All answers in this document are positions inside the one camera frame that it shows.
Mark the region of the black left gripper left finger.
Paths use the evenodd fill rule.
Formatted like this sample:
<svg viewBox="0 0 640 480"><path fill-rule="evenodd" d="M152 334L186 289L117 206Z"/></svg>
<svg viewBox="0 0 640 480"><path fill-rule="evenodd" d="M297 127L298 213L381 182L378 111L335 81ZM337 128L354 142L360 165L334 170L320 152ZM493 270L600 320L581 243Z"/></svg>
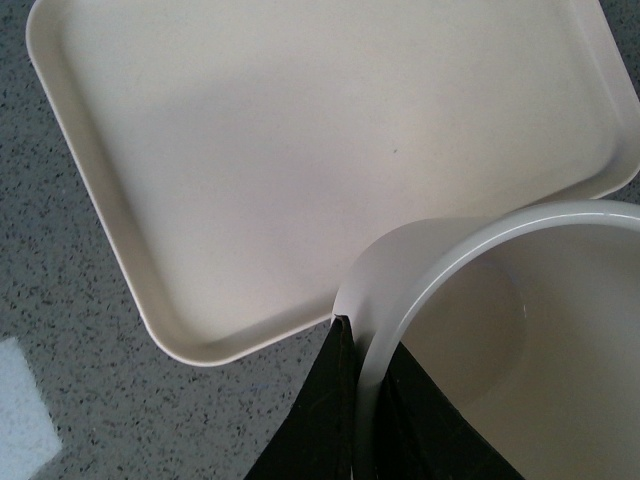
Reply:
<svg viewBox="0 0 640 480"><path fill-rule="evenodd" d="M336 316L287 417L248 479L349 479L356 358L351 324Z"/></svg>

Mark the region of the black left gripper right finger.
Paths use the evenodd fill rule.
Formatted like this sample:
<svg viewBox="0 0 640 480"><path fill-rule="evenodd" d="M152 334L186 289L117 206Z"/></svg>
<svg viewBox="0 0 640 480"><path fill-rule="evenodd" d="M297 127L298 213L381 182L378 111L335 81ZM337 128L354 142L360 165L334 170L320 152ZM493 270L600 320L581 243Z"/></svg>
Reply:
<svg viewBox="0 0 640 480"><path fill-rule="evenodd" d="M520 479L400 344L379 392L381 479Z"/></svg>

